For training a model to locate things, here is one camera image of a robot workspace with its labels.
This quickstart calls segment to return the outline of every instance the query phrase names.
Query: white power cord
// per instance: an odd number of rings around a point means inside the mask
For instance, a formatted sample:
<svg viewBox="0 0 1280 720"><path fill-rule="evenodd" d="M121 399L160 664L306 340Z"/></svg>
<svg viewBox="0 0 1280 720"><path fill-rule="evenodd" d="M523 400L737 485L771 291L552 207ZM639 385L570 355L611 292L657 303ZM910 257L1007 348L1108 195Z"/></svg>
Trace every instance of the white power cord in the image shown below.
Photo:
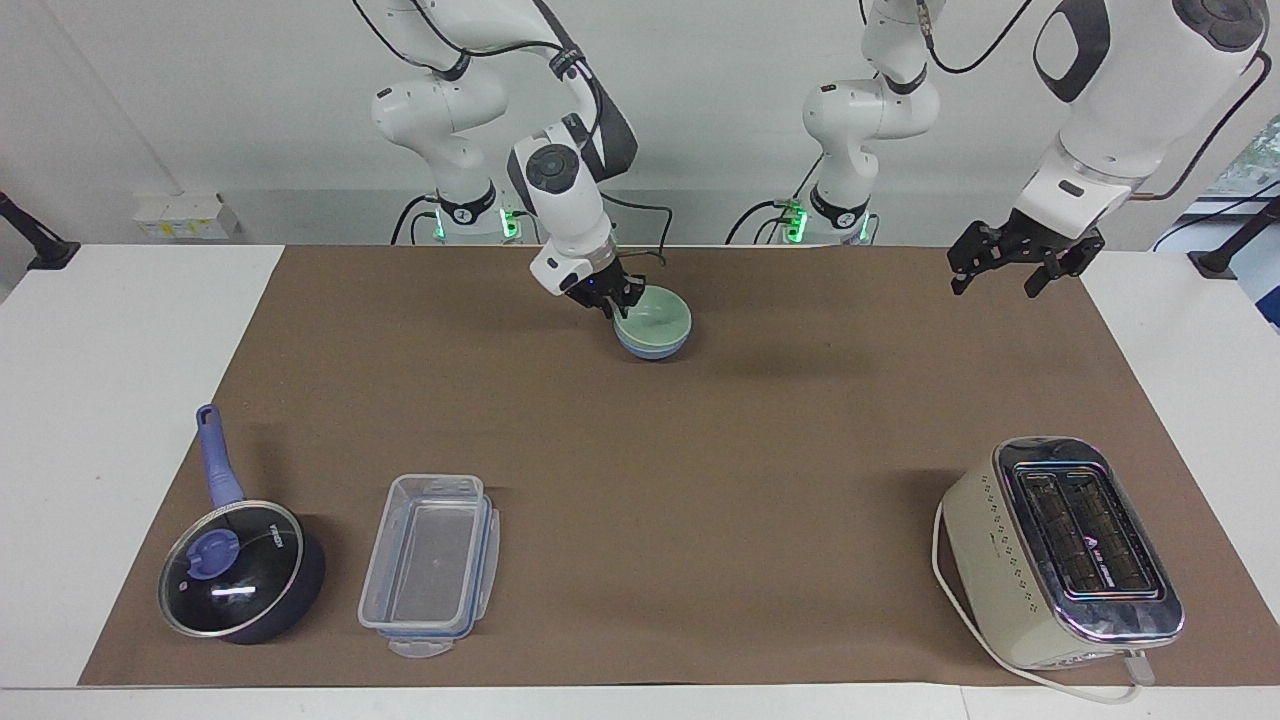
<svg viewBox="0 0 1280 720"><path fill-rule="evenodd" d="M1142 652L1137 652L1132 657L1126 657L1125 659L1125 667L1129 670L1129 676L1134 678L1135 683L1140 683L1140 684L1130 685L1129 689L1125 691L1125 693L1123 696L1119 696L1119 697L1107 697L1107 696L1093 694L1093 693L1089 693L1089 692L1084 692L1084 691L1073 688L1070 685L1064 685L1061 683L1055 683L1053 680L1046 680L1044 678L1041 678L1039 675L1036 675L1033 673L1028 673L1027 670L1021 670L1021 669L1014 667L1012 665L1005 662L998 655L996 655L996 651L991 650L991 646L987 644L987 641L982 637L982 633L978 632L978 626L973 624L973 620L970 620L969 615L965 614L964 607L960 606L960 601L956 600L955 593L951 592L951 585L948 585L947 582L942 578L942 570L938 569L938 538L941 536L941 532L942 532L942 503L940 502L938 503L938 510L933 515L933 577L938 579L938 584L942 585L942 592L945 592L947 594L947 600L951 601L951 606L956 609L956 615L960 615L960 619L964 620L965 628L969 628L969 633L973 634L973 639L978 641L978 644L982 646L982 650L987 651L987 655L989 655L991 659L995 660L997 665L1000 665L1005 670L1009 670L1014 675L1018 675L1019 678L1030 680L1033 683L1039 683L1039 684L1044 685L1046 688L1051 688L1051 689L1066 693L1069 696L1075 696L1075 697L1082 698L1082 700L1088 700L1088 701L1093 701L1093 702L1101 702L1103 705L1124 705L1126 702L1132 702L1133 698L1138 697L1138 693L1142 691L1142 684L1151 684L1151 683L1146 683L1146 682L1138 680L1138 676L1137 676L1139 674L1139 669L1135 667L1135 666L1144 666L1146 665L1144 660L1140 661L1140 662L1135 662L1135 660L1146 657Z"/></svg>

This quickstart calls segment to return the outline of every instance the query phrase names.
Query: toaster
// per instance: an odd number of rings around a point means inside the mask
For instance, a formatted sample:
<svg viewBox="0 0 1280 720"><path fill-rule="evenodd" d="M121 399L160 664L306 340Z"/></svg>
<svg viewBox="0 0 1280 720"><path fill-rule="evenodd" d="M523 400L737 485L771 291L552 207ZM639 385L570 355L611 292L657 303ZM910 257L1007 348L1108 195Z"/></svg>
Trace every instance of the toaster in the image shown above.
<svg viewBox="0 0 1280 720"><path fill-rule="evenodd" d="M1183 606L1102 454L1066 437L1007 441L942 500L983 639L1024 670L1174 642Z"/></svg>

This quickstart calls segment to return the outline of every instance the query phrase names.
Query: brown table mat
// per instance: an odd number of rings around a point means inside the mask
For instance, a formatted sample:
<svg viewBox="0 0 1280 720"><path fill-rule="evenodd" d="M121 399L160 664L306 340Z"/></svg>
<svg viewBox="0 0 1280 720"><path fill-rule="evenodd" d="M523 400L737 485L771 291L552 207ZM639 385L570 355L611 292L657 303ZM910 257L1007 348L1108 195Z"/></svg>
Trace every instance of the brown table mat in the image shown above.
<svg viewBox="0 0 1280 720"><path fill-rule="evenodd" d="M246 492L325 544L324 591L265 646L165 625L161 561L209 509L192 448L81 683L1018 684L934 583L933 510L1000 441L1069 434L1116 468L1185 603L1160 683L1280 684L1280 628L1076 281L1030 301L1010 268L956 299L937 250L669 256L628 264L694 311L649 364L527 251L285 250L216 401ZM356 621L410 471L479 475L503 523L489 614L420 661ZM1053 676L1125 683L1119 661Z"/></svg>

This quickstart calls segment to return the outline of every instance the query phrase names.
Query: bowl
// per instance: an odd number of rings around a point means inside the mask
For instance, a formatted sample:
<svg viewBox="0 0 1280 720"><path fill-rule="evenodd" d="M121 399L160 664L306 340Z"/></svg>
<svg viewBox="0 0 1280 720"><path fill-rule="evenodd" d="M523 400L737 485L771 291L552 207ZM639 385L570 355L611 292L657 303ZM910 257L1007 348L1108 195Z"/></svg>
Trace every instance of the bowl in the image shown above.
<svg viewBox="0 0 1280 720"><path fill-rule="evenodd" d="M613 315L613 332L622 347L643 360L671 357L684 347L694 327L689 305L664 287L649 286L623 318Z"/></svg>

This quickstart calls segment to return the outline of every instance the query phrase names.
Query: blue handle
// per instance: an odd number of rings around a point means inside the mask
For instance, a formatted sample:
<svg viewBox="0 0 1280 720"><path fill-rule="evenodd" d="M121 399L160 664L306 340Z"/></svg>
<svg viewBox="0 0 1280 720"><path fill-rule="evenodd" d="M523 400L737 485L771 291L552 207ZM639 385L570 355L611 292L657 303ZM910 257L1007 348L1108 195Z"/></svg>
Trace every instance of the blue handle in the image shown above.
<svg viewBox="0 0 1280 720"><path fill-rule="evenodd" d="M227 457L227 439L223 438L223 416L214 405L196 410L196 434L200 437L200 456L205 461L205 482L214 507L244 500L244 491L236 479L232 461Z"/></svg>

